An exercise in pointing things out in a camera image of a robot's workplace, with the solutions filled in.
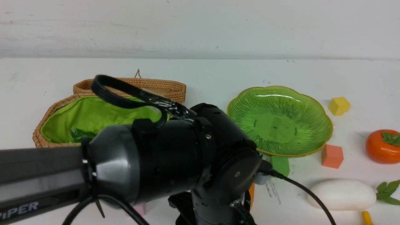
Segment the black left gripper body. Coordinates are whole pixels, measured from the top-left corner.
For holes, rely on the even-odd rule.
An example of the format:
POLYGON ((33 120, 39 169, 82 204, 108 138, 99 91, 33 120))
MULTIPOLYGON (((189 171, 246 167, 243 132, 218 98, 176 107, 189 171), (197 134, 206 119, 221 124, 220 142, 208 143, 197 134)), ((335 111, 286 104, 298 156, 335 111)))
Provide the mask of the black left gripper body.
POLYGON ((203 199, 188 191, 169 196, 168 203, 179 212, 176 225, 255 225, 248 190, 228 204, 203 199))

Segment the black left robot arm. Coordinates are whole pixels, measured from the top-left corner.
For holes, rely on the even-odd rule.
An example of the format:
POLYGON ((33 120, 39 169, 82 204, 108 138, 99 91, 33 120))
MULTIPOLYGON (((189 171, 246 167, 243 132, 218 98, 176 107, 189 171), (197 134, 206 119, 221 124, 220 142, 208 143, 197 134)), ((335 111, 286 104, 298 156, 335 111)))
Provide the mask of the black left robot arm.
POLYGON ((1 150, 1 224, 77 203, 130 205, 169 197, 177 224, 254 225, 241 201, 261 164, 256 144, 223 111, 198 104, 173 118, 109 126, 81 145, 1 150))

